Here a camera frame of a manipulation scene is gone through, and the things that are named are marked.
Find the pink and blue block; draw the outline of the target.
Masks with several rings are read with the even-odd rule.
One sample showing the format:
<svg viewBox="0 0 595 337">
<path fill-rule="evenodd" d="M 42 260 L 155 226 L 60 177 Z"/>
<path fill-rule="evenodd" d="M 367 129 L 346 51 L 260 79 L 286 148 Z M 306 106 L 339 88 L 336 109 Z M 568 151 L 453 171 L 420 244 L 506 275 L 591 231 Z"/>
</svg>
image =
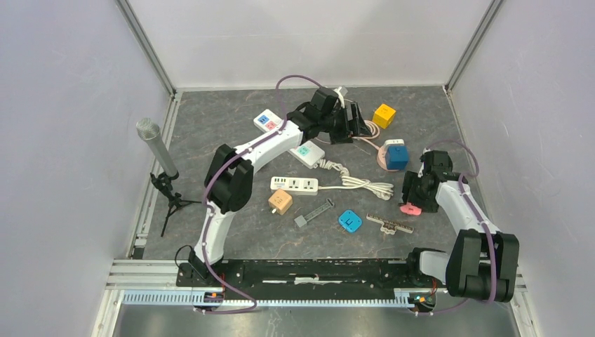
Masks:
<svg viewBox="0 0 595 337">
<path fill-rule="evenodd" d="M 420 216 L 422 213 L 422 209 L 420 207 L 417 207 L 409 202 L 401 205 L 400 211 L 409 216 Z"/>
</svg>

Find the yellow cube plug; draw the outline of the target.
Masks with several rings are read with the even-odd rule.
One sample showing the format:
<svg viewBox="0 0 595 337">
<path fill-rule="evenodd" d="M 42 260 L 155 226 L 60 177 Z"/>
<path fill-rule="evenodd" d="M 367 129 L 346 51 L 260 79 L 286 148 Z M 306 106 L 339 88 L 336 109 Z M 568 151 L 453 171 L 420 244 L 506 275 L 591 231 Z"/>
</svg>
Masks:
<svg viewBox="0 0 595 337">
<path fill-rule="evenodd" d="M 380 128 L 386 129 L 393 122 L 396 109 L 382 103 L 373 114 L 372 122 Z"/>
</svg>

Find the pink round socket base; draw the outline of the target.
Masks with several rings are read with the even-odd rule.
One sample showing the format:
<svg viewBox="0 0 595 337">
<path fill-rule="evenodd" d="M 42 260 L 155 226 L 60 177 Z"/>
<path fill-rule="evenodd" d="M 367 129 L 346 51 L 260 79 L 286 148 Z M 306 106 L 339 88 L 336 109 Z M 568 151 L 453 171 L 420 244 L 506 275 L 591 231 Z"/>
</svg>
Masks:
<svg viewBox="0 0 595 337">
<path fill-rule="evenodd" d="M 387 148 L 385 146 L 382 146 L 382 147 L 380 147 L 378 149 L 377 156 L 376 156 L 378 165 L 384 171 L 387 171 L 387 172 L 397 172 L 397 170 L 389 169 L 387 167 L 386 154 L 387 154 Z"/>
</svg>

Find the dark blue cube socket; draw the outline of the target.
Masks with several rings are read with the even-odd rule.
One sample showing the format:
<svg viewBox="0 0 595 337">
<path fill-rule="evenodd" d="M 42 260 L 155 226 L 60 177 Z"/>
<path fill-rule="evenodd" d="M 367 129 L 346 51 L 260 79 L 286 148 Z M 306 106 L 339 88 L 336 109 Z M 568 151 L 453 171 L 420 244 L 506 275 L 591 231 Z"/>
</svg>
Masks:
<svg viewBox="0 0 595 337">
<path fill-rule="evenodd" d="M 392 144 L 386 147 L 385 163 L 389 171 L 402 171 L 409 162 L 409 154 L 405 145 Z"/>
</svg>

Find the blue plug adapter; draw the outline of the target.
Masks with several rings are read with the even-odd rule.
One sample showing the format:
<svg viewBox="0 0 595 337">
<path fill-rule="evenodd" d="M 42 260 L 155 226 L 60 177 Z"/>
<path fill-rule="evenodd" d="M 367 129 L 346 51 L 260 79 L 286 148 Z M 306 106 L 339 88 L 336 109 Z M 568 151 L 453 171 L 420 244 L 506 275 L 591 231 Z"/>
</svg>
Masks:
<svg viewBox="0 0 595 337">
<path fill-rule="evenodd" d="M 348 233 L 355 233 L 362 226 L 362 219 L 351 209 L 347 209 L 338 217 L 338 224 Z"/>
</svg>

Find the small white power strip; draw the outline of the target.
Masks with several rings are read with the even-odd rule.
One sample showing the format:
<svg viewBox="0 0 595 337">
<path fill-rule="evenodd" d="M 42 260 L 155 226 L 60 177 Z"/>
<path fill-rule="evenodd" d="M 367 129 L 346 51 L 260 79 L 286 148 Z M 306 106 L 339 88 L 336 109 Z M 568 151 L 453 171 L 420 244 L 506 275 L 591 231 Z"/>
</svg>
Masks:
<svg viewBox="0 0 595 337">
<path fill-rule="evenodd" d="M 316 196 L 319 192 L 319 181 L 316 178 L 292 178 L 274 176 L 270 180 L 271 191 L 283 190 L 290 195 Z"/>
</svg>

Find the beige dragon plug adapter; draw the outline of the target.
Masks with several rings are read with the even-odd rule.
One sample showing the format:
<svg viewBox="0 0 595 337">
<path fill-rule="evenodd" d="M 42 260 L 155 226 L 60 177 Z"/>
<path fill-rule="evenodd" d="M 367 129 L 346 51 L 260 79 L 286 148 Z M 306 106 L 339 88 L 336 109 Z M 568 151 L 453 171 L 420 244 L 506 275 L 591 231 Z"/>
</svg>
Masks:
<svg viewBox="0 0 595 337">
<path fill-rule="evenodd" d="M 277 189 L 268 199 L 273 214 L 284 215 L 293 205 L 293 198 L 285 190 Z"/>
</svg>

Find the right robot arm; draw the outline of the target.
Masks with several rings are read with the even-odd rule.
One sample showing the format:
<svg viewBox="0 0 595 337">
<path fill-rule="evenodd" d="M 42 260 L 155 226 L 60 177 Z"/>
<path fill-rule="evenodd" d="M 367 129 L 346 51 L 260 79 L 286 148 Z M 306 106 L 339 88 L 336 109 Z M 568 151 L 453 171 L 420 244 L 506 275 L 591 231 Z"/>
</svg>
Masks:
<svg viewBox="0 0 595 337">
<path fill-rule="evenodd" d="M 453 297 L 509 302 L 516 286 L 519 240 L 488 219 L 446 151 L 425 149 L 420 161 L 419 171 L 405 174 L 403 202 L 423 213 L 443 210 L 457 237 L 450 253 L 413 249 L 407 257 L 407 281 L 424 286 L 434 278 Z"/>
</svg>

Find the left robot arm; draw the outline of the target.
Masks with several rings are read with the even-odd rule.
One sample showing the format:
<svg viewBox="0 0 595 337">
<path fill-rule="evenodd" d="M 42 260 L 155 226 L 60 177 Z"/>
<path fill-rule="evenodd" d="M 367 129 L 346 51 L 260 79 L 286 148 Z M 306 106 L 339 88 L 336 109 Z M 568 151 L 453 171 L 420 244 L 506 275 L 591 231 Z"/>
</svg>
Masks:
<svg viewBox="0 0 595 337">
<path fill-rule="evenodd" d="M 219 280 L 217 262 L 224 255 L 235 213 L 251 198 L 254 175 L 280 154 L 320 133 L 328 134 L 332 144 L 343 144 L 370 135 L 370 130 L 358 103 L 345 100 L 339 91 L 320 87 L 311 100 L 288 112 L 279 126 L 237 147 L 224 144 L 216 149 L 205 178 L 202 204 L 206 207 L 206 217 L 189 257 L 197 281 L 212 286 Z"/>
</svg>

